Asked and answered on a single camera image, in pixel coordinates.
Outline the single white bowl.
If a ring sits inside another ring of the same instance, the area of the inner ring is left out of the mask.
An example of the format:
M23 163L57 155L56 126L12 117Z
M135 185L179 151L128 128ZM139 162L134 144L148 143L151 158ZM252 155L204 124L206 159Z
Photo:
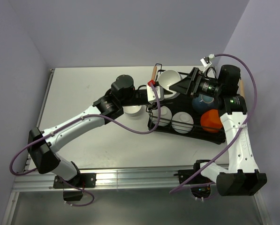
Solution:
M172 119L172 113L170 111L170 109L166 106L162 106L160 108L160 121L159 121L159 126L165 127L167 125L170 124L171 119ZM158 114L158 110L152 110L152 118L151 121L152 123L155 125L157 122L157 118L158 118L159 114Z

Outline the blue ceramic bowl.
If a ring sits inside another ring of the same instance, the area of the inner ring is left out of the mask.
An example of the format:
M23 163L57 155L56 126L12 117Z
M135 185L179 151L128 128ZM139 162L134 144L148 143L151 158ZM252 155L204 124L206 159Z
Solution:
M203 114L212 109L217 109L215 99L202 94L192 100L192 107L199 114Z

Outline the orange bowl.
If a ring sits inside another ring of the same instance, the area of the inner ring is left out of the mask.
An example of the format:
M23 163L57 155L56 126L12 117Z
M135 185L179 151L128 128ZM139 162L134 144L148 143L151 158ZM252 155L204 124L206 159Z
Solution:
M202 129L209 133L218 133L223 128L219 117L219 111L216 109L211 109L205 112L201 116L200 124Z

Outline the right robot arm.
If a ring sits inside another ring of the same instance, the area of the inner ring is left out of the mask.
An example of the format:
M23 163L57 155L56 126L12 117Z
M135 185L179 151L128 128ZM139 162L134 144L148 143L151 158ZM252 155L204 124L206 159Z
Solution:
M219 94L219 118L227 146L216 158L227 151L228 169L217 165L215 158L207 162L197 161L199 167L193 171L193 175L172 189L171 194L180 191L193 179L199 183L210 179L221 196L251 196L267 183L267 176L259 171L251 149L247 128L250 113L247 112L244 97L237 93L240 77L240 69L233 65L223 65L218 77L223 86Z

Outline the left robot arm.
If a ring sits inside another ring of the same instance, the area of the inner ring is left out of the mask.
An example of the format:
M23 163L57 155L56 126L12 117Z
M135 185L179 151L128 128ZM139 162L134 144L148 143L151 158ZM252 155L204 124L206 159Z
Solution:
M146 89L134 87L134 80L129 75L120 75L112 83L104 96L95 101L79 115L55 127L40 130L35 127L29 131L28 152L40 174L52 172L62 177L70 187L80 184L81 175L78 167L59 156L57 152L66 144L84 133L106 125L123 115L125 106L150 105L160 102L169 91L158 82L149 81Z

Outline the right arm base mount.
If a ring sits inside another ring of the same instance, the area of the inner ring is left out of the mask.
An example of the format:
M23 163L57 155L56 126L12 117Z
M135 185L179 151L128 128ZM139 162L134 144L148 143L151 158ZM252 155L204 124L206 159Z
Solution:
M178 176L179 183L183 183L186 179L195 173L194 169L178 170L175 176ZM207 198L211 194L211 185L205 185L210 183L211 180L202 176L201 174L190 180L185 186L190 187L191 193L197 198Z

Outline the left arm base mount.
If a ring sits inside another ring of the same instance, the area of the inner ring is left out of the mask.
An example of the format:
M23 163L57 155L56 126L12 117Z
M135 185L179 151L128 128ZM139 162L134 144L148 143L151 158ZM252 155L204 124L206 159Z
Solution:
M82 190L94 188L96 185L96 173L82 173L77 182L64 182L61 177L55 176L53 189L63 189L63 199L67 202L77 202L83 197Z

